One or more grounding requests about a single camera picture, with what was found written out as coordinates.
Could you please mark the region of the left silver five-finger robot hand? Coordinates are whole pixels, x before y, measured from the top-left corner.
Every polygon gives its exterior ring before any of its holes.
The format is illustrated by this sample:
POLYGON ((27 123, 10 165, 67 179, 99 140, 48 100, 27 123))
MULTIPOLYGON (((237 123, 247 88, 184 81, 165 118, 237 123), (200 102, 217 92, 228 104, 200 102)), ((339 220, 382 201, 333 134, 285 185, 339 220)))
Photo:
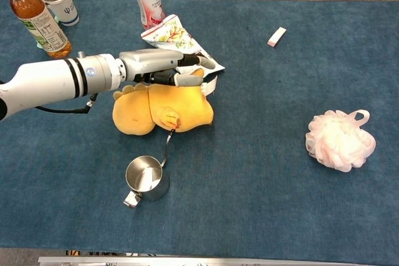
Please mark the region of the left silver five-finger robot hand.
POLYGON ((195 87, 203 83, 201 75, 179 74, 176 67, 200 65, 214 69, 215 63, 197 54, 183 54, 176 50, 143 49, 121 52, 119 59, 126 68, 126 79, 136 83, 157 83, 176 87, 195 87))

